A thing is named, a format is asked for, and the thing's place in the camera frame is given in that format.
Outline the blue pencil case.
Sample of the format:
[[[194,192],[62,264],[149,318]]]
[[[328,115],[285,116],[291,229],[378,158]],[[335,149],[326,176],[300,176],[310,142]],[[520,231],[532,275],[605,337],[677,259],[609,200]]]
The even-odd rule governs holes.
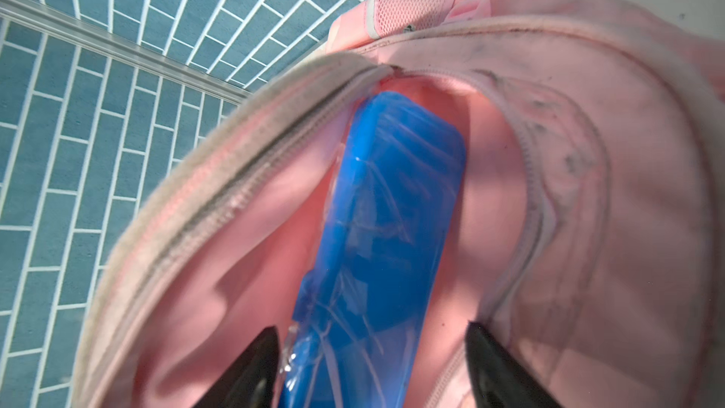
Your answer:
[[[457,128],[406,96],[357,111],[298,293],[281,406],[402,406],[465,167]]]

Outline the pink student backpack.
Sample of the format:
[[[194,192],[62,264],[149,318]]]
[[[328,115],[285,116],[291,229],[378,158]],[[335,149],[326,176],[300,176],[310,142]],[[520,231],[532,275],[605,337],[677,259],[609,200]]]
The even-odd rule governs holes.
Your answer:
[[[724,404],[724,45],[622,0],[366,0],[111,252],[75,407],[194,407],[265,328],[279,403],[352,120],[384,92],[466,167],[400,407],[477,407],[479,322],[562,407]]]

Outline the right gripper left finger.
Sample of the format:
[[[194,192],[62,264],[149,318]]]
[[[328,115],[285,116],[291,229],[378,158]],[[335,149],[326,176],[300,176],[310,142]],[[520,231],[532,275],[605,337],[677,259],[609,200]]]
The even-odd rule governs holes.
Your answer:
[[[270,408],[279,370],[279,333],[263,329],[194,408]]]

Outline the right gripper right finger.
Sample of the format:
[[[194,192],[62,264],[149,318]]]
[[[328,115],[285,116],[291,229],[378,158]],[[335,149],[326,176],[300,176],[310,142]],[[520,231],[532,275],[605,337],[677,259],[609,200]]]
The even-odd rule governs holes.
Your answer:
[[[466,367],[477,407],[561,408],[532,375],[479,322],[464,336]]]

